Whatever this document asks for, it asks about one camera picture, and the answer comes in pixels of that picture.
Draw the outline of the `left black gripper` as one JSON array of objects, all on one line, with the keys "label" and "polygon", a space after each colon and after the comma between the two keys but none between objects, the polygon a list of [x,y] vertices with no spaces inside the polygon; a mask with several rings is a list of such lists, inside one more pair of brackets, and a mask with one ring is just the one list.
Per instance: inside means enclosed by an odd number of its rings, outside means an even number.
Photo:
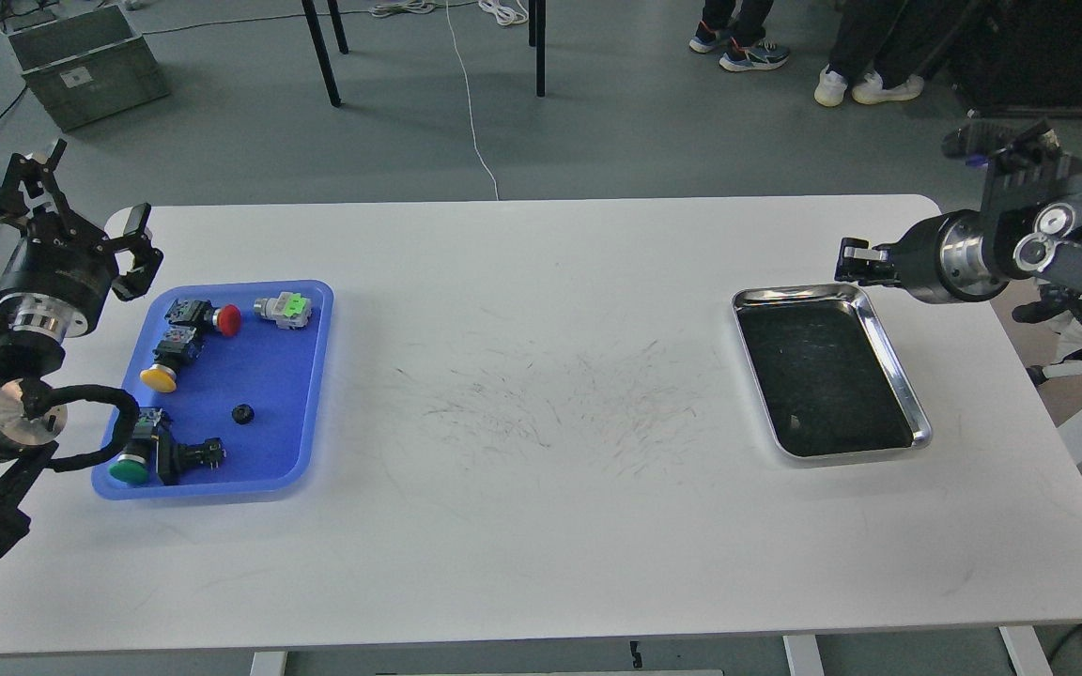
[{"label": "left black gripper", "polygon": [[[13,330],[51,339],[94,332],[108,292],[131,302],[149,292],[164,255],[155,248],[147,220],[153,206],[132,207],[123,235],[103,237],[89,250],[68,198],[60,191],[56,167],[65,140],[41,151],[14,153],[0,170],[0,225],[19,234],[19,244],[0,279],[0,315]],[[128,270],[116,256],[130,253]]]}]

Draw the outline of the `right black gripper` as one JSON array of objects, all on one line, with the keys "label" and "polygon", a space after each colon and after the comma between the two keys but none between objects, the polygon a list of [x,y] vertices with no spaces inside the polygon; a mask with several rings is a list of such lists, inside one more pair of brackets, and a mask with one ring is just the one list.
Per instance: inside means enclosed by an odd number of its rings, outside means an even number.
[{"label": "right black gripper", "polygon": [[922,220],[898,242],[872,246],[866,239],[844,237],[839,243],[834,281],[859,286],[901,288],[920,302],[956,303],[944,281],[941,249],[951,230],[950,215]]}]

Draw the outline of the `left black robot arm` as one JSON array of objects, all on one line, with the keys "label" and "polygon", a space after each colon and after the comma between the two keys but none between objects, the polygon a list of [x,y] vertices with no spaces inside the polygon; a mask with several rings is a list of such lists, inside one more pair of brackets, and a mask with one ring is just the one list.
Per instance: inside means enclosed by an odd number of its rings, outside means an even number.
[{"label": "left black robot arm", "polygon": [[[144,296],[163,259],[147,231],[150,206],[133,207],[117,237],[72,210],[55,178],[65,149],[56,140],[47,150],[14,154],[0,178],[0,225],[21,236],[0,278],[0,560],[30,530],[19,505],[39,475],[115,458],[138,421],[128,392],[44,381],[63,364],[65,339],[93,332],[109,294]],[[114,407],[115,427],[102,449],[60,458],[66,407],[78,401]]]}]

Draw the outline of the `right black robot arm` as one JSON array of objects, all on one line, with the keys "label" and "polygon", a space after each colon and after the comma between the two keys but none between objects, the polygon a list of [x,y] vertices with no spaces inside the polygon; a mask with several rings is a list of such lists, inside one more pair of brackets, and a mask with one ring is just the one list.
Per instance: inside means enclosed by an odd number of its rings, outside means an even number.
[{"label": "right black robot arm", "polygon": [[1082,158],[1060,148],[1047,121],[1024,130],[969,121],[941,149],[984,167],[980,208],[922,220],[897,242],[846,237],[836,281],[944,304],[987,302],[1010,281],[1033,277],[1082,326]]}]

